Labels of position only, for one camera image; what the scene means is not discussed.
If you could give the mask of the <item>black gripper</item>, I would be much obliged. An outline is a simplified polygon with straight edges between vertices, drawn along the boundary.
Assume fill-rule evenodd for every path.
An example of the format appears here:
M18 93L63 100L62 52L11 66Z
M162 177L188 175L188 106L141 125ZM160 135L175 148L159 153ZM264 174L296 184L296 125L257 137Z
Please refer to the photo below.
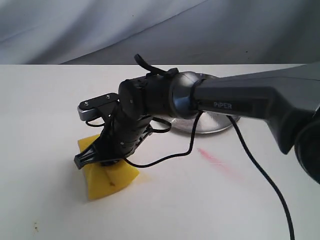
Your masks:
M150 115L135 120L123 112L115 113L111 123L102 130L99 141L92 141L75 155L77 169L81 170L84 166L95 163L109 167L124 157L129 157L148 135L151 120Z

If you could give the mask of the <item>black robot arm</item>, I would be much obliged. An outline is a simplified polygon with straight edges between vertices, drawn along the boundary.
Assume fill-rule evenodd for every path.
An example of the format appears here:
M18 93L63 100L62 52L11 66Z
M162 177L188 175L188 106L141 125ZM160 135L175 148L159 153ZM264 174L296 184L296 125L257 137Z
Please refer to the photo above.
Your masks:
M320 180L319 63L228 77L142 67L147 74L121 82L117 93L79 104L81 120L104 120L101 136L75 156L79 169L132 155L158 116L191 119L214 112L265 121L280 151L294 150L303 170Z

